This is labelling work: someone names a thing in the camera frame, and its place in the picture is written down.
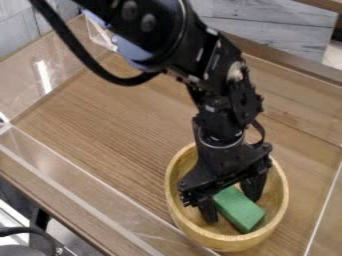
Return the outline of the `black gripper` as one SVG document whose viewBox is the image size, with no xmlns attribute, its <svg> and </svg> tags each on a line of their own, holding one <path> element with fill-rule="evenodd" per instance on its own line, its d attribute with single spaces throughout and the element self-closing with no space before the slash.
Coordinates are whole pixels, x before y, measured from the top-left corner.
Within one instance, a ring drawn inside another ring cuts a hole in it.
<svg viewBox="0 0 342 256">
<path fill-rule="evenodd" d="M 242 143 L 229 148 L 196 147 L 198 160 L 178 182 L 184 206 L 199 207 L 205 221 L 218 222 L 213 197 L 222 189 L 241 182 L 247 198 L 257 202 L 263 193 L 271 167 L 270 143 Z"/>
</svg>

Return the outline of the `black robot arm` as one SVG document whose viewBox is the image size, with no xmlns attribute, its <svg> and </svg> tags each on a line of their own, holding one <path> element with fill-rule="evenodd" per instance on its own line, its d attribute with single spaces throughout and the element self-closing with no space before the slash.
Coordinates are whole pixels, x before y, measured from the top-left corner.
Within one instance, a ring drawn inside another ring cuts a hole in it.
<svg viewBox="0 0 342 256">
<path fill-rule="evenodd" d="M 198 113 L 195 166 L 178 182 L 180 200 L 218 221 L 214 195 L 235 183 L 261 198 L 273 146 L 246 142 L 263 98 L 241 49 L 201 20 L 188 0 L 76 0 L 116 36 L 119 53 L 144 72 L 168 72 L 186 84 Z"/>
</svg>

